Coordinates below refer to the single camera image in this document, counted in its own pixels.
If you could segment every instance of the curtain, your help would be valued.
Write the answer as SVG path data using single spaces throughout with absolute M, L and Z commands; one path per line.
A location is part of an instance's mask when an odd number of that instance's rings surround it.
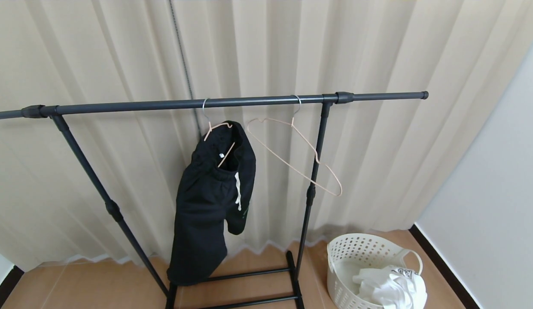
M 449 176 L 533 41 L 533 0 L 0 1 L 0 111 L 33 104 L 428 90 L 333 106 L 309 240 L 410 227 Z M 319 104 L 295 125 L 315 143 Z M 213 125 L 290 121 L 296 106 L 208 108 Z M 176 191 L 202 110 L 66 121 L 147 254 L 171 254 Z M 289 127 L 251 129 L 310 174 Z M 308 182 L 250 137 L 257 175 L 231 253 L 300 235 Z M 320 168 L 320 184 L 336 183 Z M 52 121 L 0 121 L 0 252 L 23 270 L 74 255 L 138 260 Z

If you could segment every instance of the horizontal rod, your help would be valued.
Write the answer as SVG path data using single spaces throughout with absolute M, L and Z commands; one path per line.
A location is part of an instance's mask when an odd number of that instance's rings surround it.
M 296 295 L 292 295 L 290 297 L 274 297 L 269 299 L 261 299 L 261 300 L 255 300 L 255 301 L 245 301 L 244 303 L 231 303 L 229 305 L 221 305 L 221 306 L 213 306 L 213 307 L 205 307 L 202 309 L 229 309 L 229 308 L 239 308 L 239 307 L 247 307 L 247 306 L 253 306 L 253 305 L 260 305 L 262 303 L 274 303 L 277 301 L 285 301 L 285 300 L 291 300 L 296 299 Z
M 429 93 L 399 92 L 391 94 L 351 94 L 337 92 L 335 94 L 315 94 L 299 96 L 301 103 L 347 103 L 356 100 L 402 100 L 426 99 Z M 205 107 L 232 107 L 232 106 L 260 106 L 298 104 L 295 96 L 269 96 L 247 98 L 217 98 L 207 100 Z M 17 111 L 0 112 L 0 119 L 9 118 L 46 118 L 52 115 L 89 114 L 107 112 L 129 111 L 157 111 L 161 109 L 201 108 L 203 100 L 156 100 L 148 102 L 122 102 L 122 103 L 95 103 L 75 104 L 60 106 L 31 106 Z
M 211 278 L 207 278 L 205 280 L 208 281 L 218 281 L 218 280 L 226 280 L 226 279 L 234 279 L 234 278 L 241 278 L 244 276 L 256 276 L 256 275 L 264 275 L 264 274 L 274 274 L 274 273 L 281 273 L 281 272 L 288 272 L 289 268 L 278 268 L 276 270 L 259 270 L 258 272 L 250 272 L 250 273 L 242 273 L 242 274 L 233 274 L 233 275 L 226 275 L 226 276 L 213 276 Z

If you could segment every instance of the black pants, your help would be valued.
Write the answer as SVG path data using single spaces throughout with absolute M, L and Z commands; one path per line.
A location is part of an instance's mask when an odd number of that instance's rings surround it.
M 174 242 L 169 280 L 176 285 L 200 283 L 227 255 L 224 220 L 235 235 L 245 227 L 255 181 L 255 153 L 237 122 L 226 121 L 200 139 L 184 170 L 177 192 Z M 217 167 L 235 143 L 222 166 Z

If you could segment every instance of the crumpled white cloth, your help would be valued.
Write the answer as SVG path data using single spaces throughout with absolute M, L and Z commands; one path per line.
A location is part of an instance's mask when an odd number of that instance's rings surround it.
M 358 297 L 385 309 L 423 309 L 427 302 L 425 281 L 407 268 L 362 268 L 352 281 L 360 284 Z

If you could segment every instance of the white drawstring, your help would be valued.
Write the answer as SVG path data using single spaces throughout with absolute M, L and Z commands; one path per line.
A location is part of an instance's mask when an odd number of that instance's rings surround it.
M 238 210 L 241 211 L 241 193 L 239 192 L 239 173 L 235 174 L 235 188 L 238 190 L 238 197 L 235 199 L 235 203 L 238 204 Z

